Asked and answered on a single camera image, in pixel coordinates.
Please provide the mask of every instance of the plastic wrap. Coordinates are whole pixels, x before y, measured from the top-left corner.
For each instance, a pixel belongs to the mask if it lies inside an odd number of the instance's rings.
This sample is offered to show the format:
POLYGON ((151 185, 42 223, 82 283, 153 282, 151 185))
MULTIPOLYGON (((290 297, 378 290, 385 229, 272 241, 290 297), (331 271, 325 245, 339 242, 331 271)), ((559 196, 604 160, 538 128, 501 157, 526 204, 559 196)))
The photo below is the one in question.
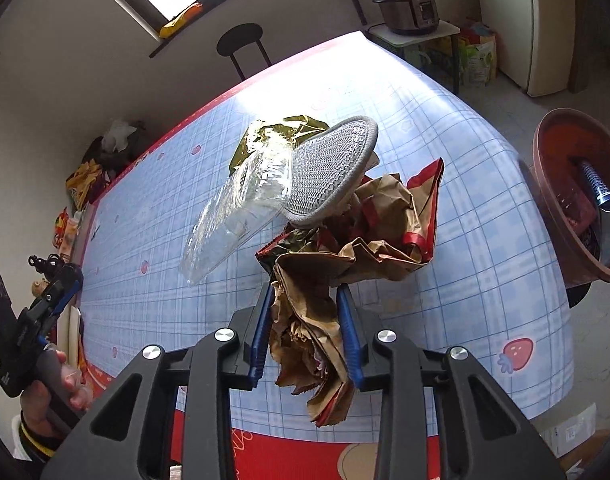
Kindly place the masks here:
POLYGON ((274 137, 247 157, 203 208, 181 272, 196 285, 280 212, 291 186, 293 147, 274 137))

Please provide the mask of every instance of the small table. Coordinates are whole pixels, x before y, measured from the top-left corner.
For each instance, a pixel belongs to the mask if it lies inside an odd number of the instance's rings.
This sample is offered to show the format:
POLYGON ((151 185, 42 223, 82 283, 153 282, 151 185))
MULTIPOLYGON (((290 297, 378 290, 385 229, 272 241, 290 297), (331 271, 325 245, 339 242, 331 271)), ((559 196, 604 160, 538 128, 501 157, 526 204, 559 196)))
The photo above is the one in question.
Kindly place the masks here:
POLYGON ((438 28, 434 32, 430 32, 429 34, 424 34, 422 36, 403 36, 402 34, 397 34, 393 32, 385 25, 384 23, 381 25, 375 25, 367 28, 368 36, 373 36, 375 38, 379 38, 383 40, 385 43, 394 47, 397 56, 400 59, 405 60, 404 49, 407 46, 413 44, 424 43, 429 40, 436 40, 437 38, 445 38, 450 36, 451 39, 451 77, 453 81, 453 92, 454 95, 459 94, 459 45, 458 45, 458 34, 461 32, 461 29, 452 25, 451 23, 444 22, 441 20, 438 24, 438 28))

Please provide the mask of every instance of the black bar stool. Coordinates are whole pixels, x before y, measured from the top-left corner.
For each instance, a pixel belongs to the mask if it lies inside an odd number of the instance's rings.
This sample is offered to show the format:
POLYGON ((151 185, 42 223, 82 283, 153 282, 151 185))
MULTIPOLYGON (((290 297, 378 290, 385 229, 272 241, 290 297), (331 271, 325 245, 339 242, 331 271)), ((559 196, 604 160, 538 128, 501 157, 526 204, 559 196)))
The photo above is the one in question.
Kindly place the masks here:
POLYGON ((272 62, 269 60, 269 57, 261 43, 261 37, 263 35, 263 29, 258 23, 243 23, 242 25, 237 25, 236 27, 230 28, 225 34, 223 34, 216 45, 216 51, 221 54, 223 57, 231 58, 234 67, 236 67, 236 71, 240 75, 240 80, 245 80, 245 75, 243 71, 240 70, 239 62, 236 61, 234 57, 234 53, 239 49, 244 47, 245 45, 256 43, 258 45, 258 49, 261 51, 267 66, 271 66, 272 62))

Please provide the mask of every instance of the table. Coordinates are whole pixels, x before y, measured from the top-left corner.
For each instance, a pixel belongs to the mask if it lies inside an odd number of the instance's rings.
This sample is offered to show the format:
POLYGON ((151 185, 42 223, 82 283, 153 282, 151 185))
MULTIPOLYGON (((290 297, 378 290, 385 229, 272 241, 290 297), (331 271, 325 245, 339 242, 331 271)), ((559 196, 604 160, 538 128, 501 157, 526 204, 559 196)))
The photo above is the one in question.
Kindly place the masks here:
POLYGON ((403 36, 390 30, 390 28, 382 23, 381 25, 373 25, 367 28, 367 34, 375 38, 383 40, 385 43, 394 47, 397 55, 405 60, 405 47, 424 43, 429 40, 436 40, 437 38, 450 37, 451 40, 451 79, 452 79, 452 91, 454 95, 459 94, 460 86, 460 57, 459 57, 459 44, 458 34, 461 29, 452 25, 451 23, 440 20, 438 28, 434 32, 424 34, 422 36, 403 36))
MULTIPOLYGON (((573 380, 568 302, 518 154, 458 97, 360 32, 226 92, 176 126, 98 200, 80 298, 85 353, 95 369, 115 376, 148 344, 191 346, 256 301, 263 271, 254 253, 280 232, 281 219, 197 286, 185 284, 178 264, 248 124, 296 114, 328 124, 373 117, 381 161, 368 173, 373 177, 389 172, 406 180, 439 156, 445 161, 434 260, 404 282, 352 285, 356 303, 421 347, 462 344, 528 417, 565 396, 573 380), (499 364, 501 354, 516 357, 519 350, 525 362, 516 370, 499 364)), ((275 386, 277 372, 268 356, 259 387, 232 392, 235 428, 298 440, 377 441, 379 394, 357 394, 347 421, 316 428, 306 397, 275 386)), ((181 392, 179 410, 184 400, 181 392)), ((428 434, 435 434, 431 396, 426 408, 428 434)))

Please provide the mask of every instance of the white plastic bag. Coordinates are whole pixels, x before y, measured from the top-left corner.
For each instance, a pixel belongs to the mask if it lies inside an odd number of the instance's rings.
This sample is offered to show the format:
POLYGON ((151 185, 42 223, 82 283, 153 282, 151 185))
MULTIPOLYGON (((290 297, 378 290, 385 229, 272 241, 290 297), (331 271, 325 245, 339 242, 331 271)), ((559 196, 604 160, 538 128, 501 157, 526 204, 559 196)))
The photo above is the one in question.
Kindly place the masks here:
POLYGON ((272 138, 210 198, 187 239, 181 272, 196 285, 280 212, 290 192, 293 147, 272 138))
POLYGON ((136 130, 137 128, 130 126, 127 121, 112 121, 112 125, 101 140, 102 150, 107 153, 112 153, 114 150, 121 152, 127 148, 127 137, 136 130))
POLYGON ((169 480, 181 480, 183 467, 180 465, 173 465, 169 468, 169 480))

